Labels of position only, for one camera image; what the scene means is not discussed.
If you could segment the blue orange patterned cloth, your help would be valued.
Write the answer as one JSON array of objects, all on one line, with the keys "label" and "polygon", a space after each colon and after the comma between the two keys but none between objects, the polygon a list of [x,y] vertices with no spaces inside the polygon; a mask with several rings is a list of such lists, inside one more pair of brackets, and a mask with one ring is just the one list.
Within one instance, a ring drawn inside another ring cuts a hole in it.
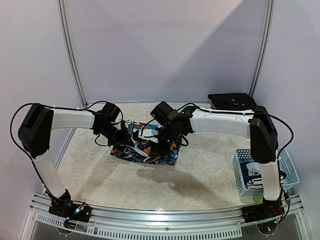
[{"label": "blue orange patterned cloth", "polygon": [[129,143],[113,146],[110,155],[132,163],[151,164],[151,165],[169,165],[174,166],[178,159],[181,148],[182,137],[169,143],[168,151],[161,155],[156,153],[156,145],[152,139],[141,139],[141,134],[147,134],[148,137],[159,132],[162,127],[155,124],[144,124],[126,120],[125,129],[128,133]]}]

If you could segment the black garment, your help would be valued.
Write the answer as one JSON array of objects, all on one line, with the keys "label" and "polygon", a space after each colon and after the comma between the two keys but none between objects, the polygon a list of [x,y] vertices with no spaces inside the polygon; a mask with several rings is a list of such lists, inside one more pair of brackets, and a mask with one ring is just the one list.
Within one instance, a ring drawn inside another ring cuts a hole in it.
[{"label": "black garment", "polygon": [[216,110],[243,111],[257,107],[255,100],[247,93],[209,94],[207,98]]}]

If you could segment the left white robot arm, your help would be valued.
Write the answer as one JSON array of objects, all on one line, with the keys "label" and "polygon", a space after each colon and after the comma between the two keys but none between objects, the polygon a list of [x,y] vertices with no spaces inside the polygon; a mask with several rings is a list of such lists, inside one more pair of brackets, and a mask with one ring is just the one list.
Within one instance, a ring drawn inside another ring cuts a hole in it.
[{"label": "left white robot arm", "polygon": [[101,110],[75,109],[30,103],[29,110],[18,129],[22,149],[30,156],[33,167],[51,199],[55,209],[63,216],[74,213],[74,205],[61,198],[67,189],[60,180],[49,153],[51,135],[60,129],[87,129],[107,139],[108,146],[125,144],[129,137],[119,107],[107,102]]}]

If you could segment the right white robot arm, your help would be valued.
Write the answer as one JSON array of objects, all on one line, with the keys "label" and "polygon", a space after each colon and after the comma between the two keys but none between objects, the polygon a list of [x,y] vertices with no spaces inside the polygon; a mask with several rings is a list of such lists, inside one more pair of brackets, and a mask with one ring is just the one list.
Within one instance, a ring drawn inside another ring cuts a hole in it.
[{"label": "right white robot arm", "polygon": [[250,154],[261,170],[263,199],[258,213],[269,218],[278,210],[281,196],[278,133],[264,107],[248,110],[218,110],[186,106],[181,111],[161,102],[151,116],[160,124],[159,130],[145,126],[138,132],[142,140],[155,143],[152,151],[160,156],[169,150],[169,144],[180,136],[191,133],[214,132],[240,136],[250,140]]}]

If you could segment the white striped cloth in basket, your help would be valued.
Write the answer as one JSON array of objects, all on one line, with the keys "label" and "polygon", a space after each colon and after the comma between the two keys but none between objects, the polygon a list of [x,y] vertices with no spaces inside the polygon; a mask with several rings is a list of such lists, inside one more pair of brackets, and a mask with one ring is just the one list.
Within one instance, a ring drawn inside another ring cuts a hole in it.
[{"label": "white striped cloth in basket", "polygon": [[257,162],[242,162],[240,168],[247,190],[260,191],[264,189],[261,169]]}]

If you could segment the light blue plastic basket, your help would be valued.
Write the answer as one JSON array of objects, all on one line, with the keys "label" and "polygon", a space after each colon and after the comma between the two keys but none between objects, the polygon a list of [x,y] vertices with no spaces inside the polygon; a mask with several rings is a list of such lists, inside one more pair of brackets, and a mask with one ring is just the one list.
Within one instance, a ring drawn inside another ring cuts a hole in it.
[{"label": "light blue plastic basket", "polygon": [[[237,190],[240,197],[263,194],[263,181],[259,164],[251,156],[251,150],[246,148],[236,149],[232,160]],[[287,192],[298,183],[300,178],[286,149],[279,157],[280,182]]]}]

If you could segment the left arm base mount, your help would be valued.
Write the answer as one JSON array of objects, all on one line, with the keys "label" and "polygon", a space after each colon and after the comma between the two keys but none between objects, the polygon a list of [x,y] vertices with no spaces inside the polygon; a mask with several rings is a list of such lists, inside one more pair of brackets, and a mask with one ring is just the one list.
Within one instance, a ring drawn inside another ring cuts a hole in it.
[{"label": "left arm base mount", "polygon": [[48,212],[52,215],[88,223],[91,218],[92,208],[85,202],[59,199],[51,197],[51,204]]}]

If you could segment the aluminium front rail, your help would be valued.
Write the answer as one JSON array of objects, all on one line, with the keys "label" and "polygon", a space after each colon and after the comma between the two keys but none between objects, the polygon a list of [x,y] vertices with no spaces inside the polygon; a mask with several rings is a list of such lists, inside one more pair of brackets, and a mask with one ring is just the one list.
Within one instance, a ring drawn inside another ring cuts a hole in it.
[{"label": "aluminium front rail", "polygon": [[22,233],[24,240],[311,240],[300,197],[290,197],[288,215],[247,222],[241,207],[211,210],[130,210],[93,206],[88,222],[49,213],[50,199],[36,193]]}]

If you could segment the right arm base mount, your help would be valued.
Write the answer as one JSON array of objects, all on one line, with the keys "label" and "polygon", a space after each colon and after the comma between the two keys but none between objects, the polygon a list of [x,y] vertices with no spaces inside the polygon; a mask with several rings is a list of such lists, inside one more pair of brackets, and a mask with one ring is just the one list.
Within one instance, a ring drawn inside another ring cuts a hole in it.
[{"label": "right arm base mount", "polygon": [[285,209],[281,203],[260,203],[256,205],[244,206],[241,208],[241,216],[245,223],[258,222],[274,219],[285,214]]}]

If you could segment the left aluminium frame post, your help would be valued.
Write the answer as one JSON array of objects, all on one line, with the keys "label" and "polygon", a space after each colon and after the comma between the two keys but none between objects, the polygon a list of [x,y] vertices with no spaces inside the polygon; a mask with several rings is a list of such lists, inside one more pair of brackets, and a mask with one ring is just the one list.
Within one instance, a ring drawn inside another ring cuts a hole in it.
[{"label": "left aluminium frame post", "polygon": [[85,91],[80,78],[80,74],[79,74],[79,70],[78,70],[78,66],[75,58],[75,53],[73,49],[72,38],[71,38],[69,25],[68,25],[66,1],[57,0],[57,8],[58,8],[62,36],[65,44],[67,58],[70,65],[71,74],[73,77],[73,81],[75,84],[75,88],[76,88],[80,103],[83,107],[85,107],[88,104],[88,102],[85,96]]}]

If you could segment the aluminium frame post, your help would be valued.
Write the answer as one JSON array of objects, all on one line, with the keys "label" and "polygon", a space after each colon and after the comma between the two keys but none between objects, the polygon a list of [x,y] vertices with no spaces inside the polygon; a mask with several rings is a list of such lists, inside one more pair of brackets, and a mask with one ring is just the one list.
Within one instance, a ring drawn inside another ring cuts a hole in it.
[{"label": "aluminium frame post", "polygon": [[268,46],[268,41],[269,41],[271,26],[273,21],[274,7],[275,7],[275,1],[268,0],[266,11],[265,11],[265,19],[264,19],[264,24],[262,29],[262,37],[261,37],[261,42],[259,46],[257,63],[256,63],[253,79],[249,88],[249,92],[248,92],[250,97],[254,97],[255,95],[260,74],[263,68],[263,63],[264,63],[264,59],[267,51],[267,46]]},{"label": "aluminium frame post", "polygon": [[73,81],[75,84],[75,88],[76,88],[80,103],[83,107],[85,107],[88,104],[88,102],[85,96],[85,91],[80,78],[80,74],[79,74],[79,70],[78,70],[78,66],[75,58],[75,53],[73,49],[72,38],[71,38],[69,25],[68,25],[66,1],[57,0],[57,8],[58,8],[62,36],[65,44],[67,58],[70,65],[71,74],[73,77]]}]

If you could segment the right aluminium frame post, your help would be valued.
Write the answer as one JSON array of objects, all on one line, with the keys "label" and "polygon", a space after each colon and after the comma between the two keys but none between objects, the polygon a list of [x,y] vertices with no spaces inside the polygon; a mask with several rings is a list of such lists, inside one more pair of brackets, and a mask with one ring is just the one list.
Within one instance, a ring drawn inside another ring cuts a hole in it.
[{"label": "right aluminium frame post", "polygon": [[263,63],[264,63],[264,59],[267,51],[267,46],[268,46],[268,41],[269,41],[271,26],[273,21],[274,7],[275,7],[275,1],[268,0],[266,11],[265,11],[265,19],[264,19],[264,24],[262,29],[262,37],[261,37],[261,42],[259,46],[257,63],[256,63],[253,79],[249,88],[249,92],[248,92],[250,97],[254,97],[255,95],[260,74],[263,68]]}]

